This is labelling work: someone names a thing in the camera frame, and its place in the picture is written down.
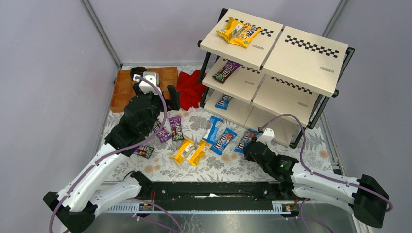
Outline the blue M&M bag moved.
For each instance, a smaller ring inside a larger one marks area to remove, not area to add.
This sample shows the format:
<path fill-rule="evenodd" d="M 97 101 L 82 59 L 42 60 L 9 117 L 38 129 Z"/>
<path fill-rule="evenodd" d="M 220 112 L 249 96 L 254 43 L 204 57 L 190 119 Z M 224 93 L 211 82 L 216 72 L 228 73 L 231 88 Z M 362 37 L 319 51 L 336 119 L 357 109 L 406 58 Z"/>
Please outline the blue M&M bag moved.
<path fill-rule="evenodd" d="M 234 152 L 244 154 L 244 148 L 250 143 L 252 138 L 256 137 L 257 135 L 259 135 L 259 131 L 255 131 L 253 129 L 248 129 L 244 133 L 244 135 L 241 138 L 240 142 L 235 147 Z"/>

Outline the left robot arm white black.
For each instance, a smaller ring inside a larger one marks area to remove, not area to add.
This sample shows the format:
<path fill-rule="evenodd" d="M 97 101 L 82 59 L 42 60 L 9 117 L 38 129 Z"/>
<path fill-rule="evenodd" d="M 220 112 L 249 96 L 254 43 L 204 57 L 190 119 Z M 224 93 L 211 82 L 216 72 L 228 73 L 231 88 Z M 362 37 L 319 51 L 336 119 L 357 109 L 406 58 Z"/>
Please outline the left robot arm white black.
<path fill-rule="evenodd" d="M 150 142 L 152 129 L 161 112 L 167 113 L 167 102 L 159 87 L 149 84 L 134 86 L 134 96 L 126 106 L 120 122 L 111 130 L 86 167 L 63 189 L 48 192 L 43 201 L 52 210 L 48 231 L 53 232 L 55 218 L 66 232 L 81 233 L 103 211 L 123 200 L 138 196 L 144 188 L 138 172 L 103 191 L 98 188 L 118 165 L 128 160 L 140 146 Z"/>

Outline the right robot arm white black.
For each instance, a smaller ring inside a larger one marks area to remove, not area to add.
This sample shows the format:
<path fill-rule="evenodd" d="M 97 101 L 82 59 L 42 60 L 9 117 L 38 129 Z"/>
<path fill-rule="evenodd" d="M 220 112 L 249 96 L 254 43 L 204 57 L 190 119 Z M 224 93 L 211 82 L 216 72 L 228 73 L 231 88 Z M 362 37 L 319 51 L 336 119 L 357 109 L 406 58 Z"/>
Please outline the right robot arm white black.
<path fill-rule="evenodd" d="M 383 227 L 389 195 L 372 176 L 346 177 L 304 167 L 297 159 L 277 155 L 256 141 L 244 148 L 244 155 L 280 182 L 284 197 L 319 200 L 346 210 L 370 227 Z"/>

